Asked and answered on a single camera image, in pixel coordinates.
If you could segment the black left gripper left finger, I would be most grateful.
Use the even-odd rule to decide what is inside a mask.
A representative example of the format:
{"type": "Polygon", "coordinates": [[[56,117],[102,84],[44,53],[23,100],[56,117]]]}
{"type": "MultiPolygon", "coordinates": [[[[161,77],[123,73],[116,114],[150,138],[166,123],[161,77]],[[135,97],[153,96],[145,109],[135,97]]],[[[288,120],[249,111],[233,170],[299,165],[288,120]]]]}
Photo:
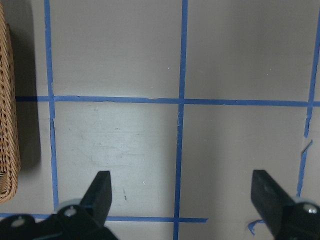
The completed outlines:
{"type": "Polygon", "coordinates": [[[101,226],[105,225],[112,204],[111,172],[99,171],[83,198],[80,206],[101,226]]]}

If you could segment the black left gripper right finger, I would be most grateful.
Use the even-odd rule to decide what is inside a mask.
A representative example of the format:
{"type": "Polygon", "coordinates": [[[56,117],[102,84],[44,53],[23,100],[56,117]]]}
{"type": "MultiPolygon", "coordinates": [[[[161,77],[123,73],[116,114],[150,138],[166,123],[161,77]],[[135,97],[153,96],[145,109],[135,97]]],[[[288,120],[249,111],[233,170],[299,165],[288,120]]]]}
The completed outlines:
{"type": "Polygon", "coordinates": [[[294,200],[262,169],[252,172],[250,197],[271,234],[279,235],[294,208],[294,200]]]}

